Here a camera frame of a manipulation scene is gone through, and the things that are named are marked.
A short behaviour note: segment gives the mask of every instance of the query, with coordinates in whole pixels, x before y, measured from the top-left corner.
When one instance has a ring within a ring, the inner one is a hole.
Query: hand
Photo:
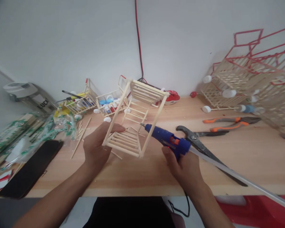
[[[83,149],[85,151],[85,164],[89,170],[99,173],[105,163],[107,162],[111,150],[111,147],[103,147],[102,143],[105,139],[105,135],[109,129],[110,123],[103,122],[96,130],[85,137],[83,143]],[[120,124],[115,123],[111,133],[123,132],[125,128]]]
[[[180,155],[177,162],[173,151],[169,147],[161,148],[169,166],[170,172],[186,191],[194,191],[204,185],[204,180],[200,172],[199,157],[194,153],[188,152]]]

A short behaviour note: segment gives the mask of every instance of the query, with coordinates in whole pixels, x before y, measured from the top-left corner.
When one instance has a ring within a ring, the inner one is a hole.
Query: orange-handled pliers
[[[248,126],[249,124],[255,124],[259,122],[261,118],[259,117],[234,117],[234,118],[215,118],[215,119],[208,119],[203,120],[203,123],[210,124],[210,123],[217,123],[217,122],[232,122],[235,123],[233,125],[227,127],[216,127],[211,128],[210,131],[218,132],[223,130],[234,130],[240,127]]]

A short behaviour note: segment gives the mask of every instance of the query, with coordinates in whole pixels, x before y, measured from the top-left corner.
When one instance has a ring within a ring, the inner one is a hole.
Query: forearm
[[[205,228],[233,227],[233,224],[218,205],[209,186],[204,182],[187,191]]]
[[[17,221],[14,228],[59,227],[97,174],[98,170],[91,171],[83,164],[72,176],[36,203]]]

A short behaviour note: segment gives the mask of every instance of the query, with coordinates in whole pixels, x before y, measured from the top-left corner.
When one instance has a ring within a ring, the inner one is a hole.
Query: black cable
[[[173,205],[173,203],[171,203],[170,200],[168,200],[168,202],[169,202],[169,204],[170,204],[170,206],[171,206],[171,208],[172,208],[173,213],[174,213],[174,210],[176,210],[177,212],[182,213],[183,216],[185,216],[185,217],[188,218],[188,217],[190,216],[190,204],[189,204],[189,199],[188,199],[187,193],[186,193],[185,191],[184,191],[184,193],[185,193],[185,196],[186,196],[186,199],[187,199],[187,203],[188,203],[188,214],[187,214],[187,215],[186,215],[184,212],[182,212],[181,210],[175,208],[174,205]]]
[[[139,38],[139,30],[138,30],[136,0],[135,0],[135,17],[136,17],[136,31],[137,31],[137,39],[138,39],[138,47],[139,47],[140,67],[141,67],[141,70],[142,70],[142,77],[140,79],[138,79],[138,81],[142,81],[143,80],[143,60],[142,60],[142,50],[141,50],[141,47],[140,47],[140,38]]]

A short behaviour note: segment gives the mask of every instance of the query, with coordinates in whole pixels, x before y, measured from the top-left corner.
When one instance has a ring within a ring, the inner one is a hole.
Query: black phone
[[[0,197],[21,199],[25,197],[47,166],[61,149],[63,142],[48,140],[0,191]]]

